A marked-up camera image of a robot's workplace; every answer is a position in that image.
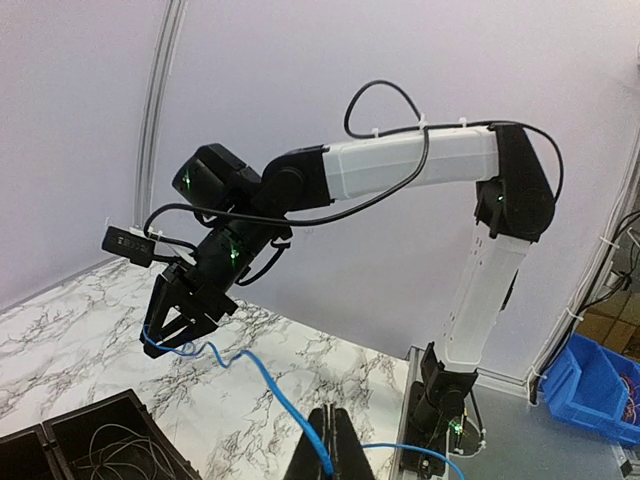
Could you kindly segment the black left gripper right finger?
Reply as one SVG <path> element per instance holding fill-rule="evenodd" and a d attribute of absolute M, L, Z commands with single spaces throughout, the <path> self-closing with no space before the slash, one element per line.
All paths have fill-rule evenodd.
<path fill-rule="evenodd" d="M 334 467 L 333 479 L 373 480 L 374 473 L 364 453 L 348 412 L 331 409 L 330 453 Z"/>

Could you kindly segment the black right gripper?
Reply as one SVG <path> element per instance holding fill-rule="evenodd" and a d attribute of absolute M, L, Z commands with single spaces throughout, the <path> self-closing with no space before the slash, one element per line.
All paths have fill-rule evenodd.
<path fill-rule="evenodd" d="M 238 305 L 194 265 L 175 262 L 155 280 L 143 321 L 144 353 L 158 358 L 219 328 Z"/>

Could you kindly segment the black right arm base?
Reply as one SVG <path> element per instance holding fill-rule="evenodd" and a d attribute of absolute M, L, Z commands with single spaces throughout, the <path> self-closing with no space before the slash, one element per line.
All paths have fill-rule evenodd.
<path fill-rule="evenodd" d="M 455 373 L 437 357 L 435 344 L 412 348 L 398 430 L 404 449 L 394 454 L 399 479 L 449 479 L 453 456 L 473 457 L 486 447 L 473 386 L 478 373 Z"/>

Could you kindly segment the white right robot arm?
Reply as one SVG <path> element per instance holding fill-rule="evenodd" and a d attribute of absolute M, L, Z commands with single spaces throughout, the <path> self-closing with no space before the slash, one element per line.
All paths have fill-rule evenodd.
<path fill-rule="evenodd" d="M 337 138 L 354 83 L 307 91 L 282 85 L 175 83 L 165 96 L 154 200 L 174 199 L 171 175 L 219 142 L 255 168 L 294 147 Z M 299 229 L 292 250 L 210 335 L 213 348 L 254 352 L 303 412 L 333 401 L 386 462 L 396 438 L 412 346 L 432 340 L 461 278 L 472 236 L 473 188 L 404 190 L 332 225 Z M 247 359 L 219 368 L 166 355 L 154 402 L 178 449 L 199 465 L 283 462 L 300 431 Z"/>

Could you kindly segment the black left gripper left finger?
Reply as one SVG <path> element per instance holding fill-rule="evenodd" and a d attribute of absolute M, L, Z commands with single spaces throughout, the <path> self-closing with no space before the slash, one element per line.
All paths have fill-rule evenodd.
<path fill-rule="evenodd" d="M 311 411 L 308 421 L 318 435 L 321 445 L 330 452 L 329 447 L 329 408 L 319 407 Z M 329 479 L 321 458 L 305 433 L 300 437 L 293 456 L 284 475 L 285 480 L 321 480 Z"/>

